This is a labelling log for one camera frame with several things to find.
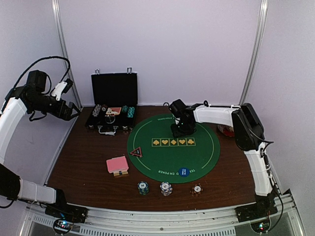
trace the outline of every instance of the white wall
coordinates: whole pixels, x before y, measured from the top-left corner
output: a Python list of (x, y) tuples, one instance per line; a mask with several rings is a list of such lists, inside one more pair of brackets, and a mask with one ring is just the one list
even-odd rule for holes
[[(0, 0), (0, 103), (20, 74), (40, 57), (60, 55), (60, 46), (50, 0)], [(33, 69), (50, 75), (53, 86), (65, 72), (61, 60), (40, 62)], [(72, 94), (65, 96), (74, 101)], [(21, 178), (43, 184), (49, 166), (71, 122), (48, 115), (29, 122), (24, 117), (7, 150), (5, 166)], [(0, 205), (8, 201), (0, 197)], [(0, 234), (17, 234), (24, 203), (15, 202), (9, 209), (0, 209)]]
[(275, 144), (269, 157), (281, 190), (292, 190), (309, 236), (315, 231), (315, 2), (269, 1), (250, 92)]
[(62, 0), (63, 29), (83, 105), (91, 74), (137, 71), (139, 104), (181, 98), (238, 104), (260, 0)]

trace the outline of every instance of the red triangle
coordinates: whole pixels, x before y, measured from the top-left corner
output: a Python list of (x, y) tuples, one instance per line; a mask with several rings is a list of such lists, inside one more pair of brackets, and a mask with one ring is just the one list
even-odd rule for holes
[(132, 156), (142, 157), (141, 147), (136, 148), (130, 153)]

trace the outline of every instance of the dark wooden table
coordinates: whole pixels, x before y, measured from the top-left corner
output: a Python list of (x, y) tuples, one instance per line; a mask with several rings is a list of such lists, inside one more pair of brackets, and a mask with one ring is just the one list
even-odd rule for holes
[[(112, 137), (87, 130), (84, 124), (91, 110), (83, 109), (48, 182), (48, 186), (62, 189), (69, 203), (119, 210), (169, 211), (254, 202), (254, 181), (248, 161), (236, 147), (234, 139), (221, 134), (216, 125), (210, 124), (221, 145), (217, 165), (197, 181), (173, 184), (173, 193), (165, 197), (160, 193), (160, 183), (140, 173), (129, 158), (129, 176), (114, 178), (107, 172), (107, 159), (124, 154), (127, 157), (128, 134), (119, 131)], [(166, 107), (139, 107), (136, 123), (163, 113), (169, 113)], [(150, 186), (146, 196), (141, 196), (137, 189), (142, 180)], [(200, 197), (192, 197), (189, 193), (196, 183), (203, 187)]]

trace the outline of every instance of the poker mat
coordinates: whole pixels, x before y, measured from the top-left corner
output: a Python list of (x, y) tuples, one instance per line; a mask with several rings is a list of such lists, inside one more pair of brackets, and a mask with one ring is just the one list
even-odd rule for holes
[(219, 140), (210, 127), (200, 123), (192, 135), (174, 139), (170, 128), (174, 122), (171, 114), (163, 114), (137, 124), (128, 138), (129, 158), (141, 173), (157, 181), (197, 180), (218, 162)]

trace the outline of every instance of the blue chip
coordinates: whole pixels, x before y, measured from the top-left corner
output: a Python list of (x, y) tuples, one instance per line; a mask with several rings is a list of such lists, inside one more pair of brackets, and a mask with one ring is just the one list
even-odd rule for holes
[(189, 169), (188, 168), (180, 168), (178, 174), (182, 177), (189, 176)]

